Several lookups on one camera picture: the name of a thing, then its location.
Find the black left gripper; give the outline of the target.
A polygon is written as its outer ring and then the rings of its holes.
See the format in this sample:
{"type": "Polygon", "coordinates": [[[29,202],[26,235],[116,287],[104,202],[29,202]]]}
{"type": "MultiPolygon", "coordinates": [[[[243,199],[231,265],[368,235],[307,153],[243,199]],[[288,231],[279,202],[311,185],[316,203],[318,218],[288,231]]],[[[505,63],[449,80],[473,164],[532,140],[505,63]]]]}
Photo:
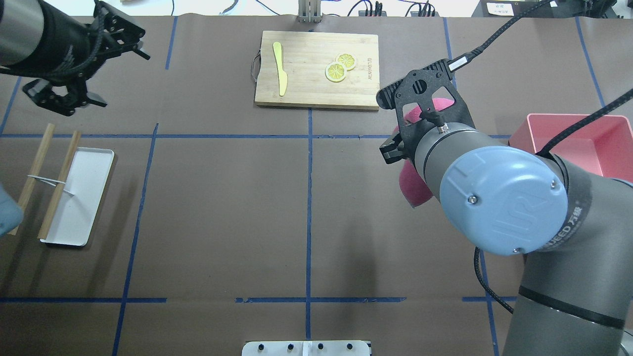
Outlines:
{"type": "Polygon", "coordinates": [[[88,90],[88,80],[108,59],[124,53],[150,58],[142,49],[145,29],[108,3],[95,3],[92,23],[78,22],[47,3],[42,6],[43,38],[22,63],[30,78],[22,91],[40,108],[72,116],[91,104],[105,107],[106,101],[88,90]]]}

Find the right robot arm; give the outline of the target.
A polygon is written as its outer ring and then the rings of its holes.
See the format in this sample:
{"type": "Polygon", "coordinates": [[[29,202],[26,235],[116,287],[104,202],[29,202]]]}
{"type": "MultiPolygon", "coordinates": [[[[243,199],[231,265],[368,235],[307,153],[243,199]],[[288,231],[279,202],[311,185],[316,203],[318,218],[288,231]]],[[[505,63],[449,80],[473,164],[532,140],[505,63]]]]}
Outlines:
{"type": "Polygon", "coordinates": [[[511,148],[461,123],[380,147],[410,159],[473,245],[526,255],[504,356],[619,356],[632,299],[632,185],[511,148]]]}

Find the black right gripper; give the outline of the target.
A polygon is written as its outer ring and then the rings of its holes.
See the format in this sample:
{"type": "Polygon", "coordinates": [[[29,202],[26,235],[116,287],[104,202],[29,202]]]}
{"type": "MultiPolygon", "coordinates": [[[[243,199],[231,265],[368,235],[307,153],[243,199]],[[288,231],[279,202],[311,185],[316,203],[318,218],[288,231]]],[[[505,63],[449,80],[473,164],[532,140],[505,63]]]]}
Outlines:
{"type": "Polygon", "coordinates": [[[414,155],[418,145],[418,132],[414,126],[395,128],[393,133],[380,145],[380,153],[386,164],[409,160],[415,165],[414,155]]]}

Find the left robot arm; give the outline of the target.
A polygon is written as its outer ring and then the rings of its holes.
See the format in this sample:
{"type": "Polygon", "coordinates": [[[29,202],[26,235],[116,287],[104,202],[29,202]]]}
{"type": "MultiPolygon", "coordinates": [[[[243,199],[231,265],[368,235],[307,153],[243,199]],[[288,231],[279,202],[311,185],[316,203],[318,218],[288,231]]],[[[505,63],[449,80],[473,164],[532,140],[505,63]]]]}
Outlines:
{"type": "Polygon", "coordinates": [[[38,107],[70,117],[77,108],[105,107],[88,80],[112,58],[143,49],[145,30],[128,14],[96,0],[93,22],[81,23],[45,0],[3,0],[0,63],[5,75],[30,78],[22,91],[38,107]]]}

